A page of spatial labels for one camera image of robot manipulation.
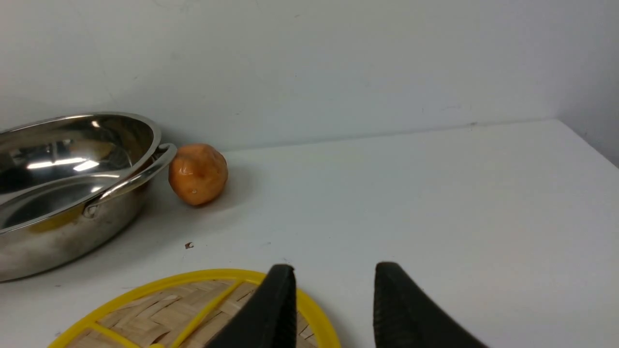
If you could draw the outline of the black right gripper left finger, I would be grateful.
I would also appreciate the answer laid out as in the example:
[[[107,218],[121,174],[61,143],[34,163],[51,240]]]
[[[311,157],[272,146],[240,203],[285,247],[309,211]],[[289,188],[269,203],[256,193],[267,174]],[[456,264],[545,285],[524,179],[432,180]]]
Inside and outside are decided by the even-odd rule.
[[[297,308],[294,268],[275,264],[247,303],[207,348],[294,348]]]

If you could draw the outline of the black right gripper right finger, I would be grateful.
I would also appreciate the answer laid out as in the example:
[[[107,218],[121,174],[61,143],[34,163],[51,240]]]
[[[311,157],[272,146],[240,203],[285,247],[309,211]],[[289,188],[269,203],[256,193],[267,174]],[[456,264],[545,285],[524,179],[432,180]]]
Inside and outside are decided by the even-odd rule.
[[[443,311],[395,262],[374,272],[374,343],[378,348],[486,348]]]

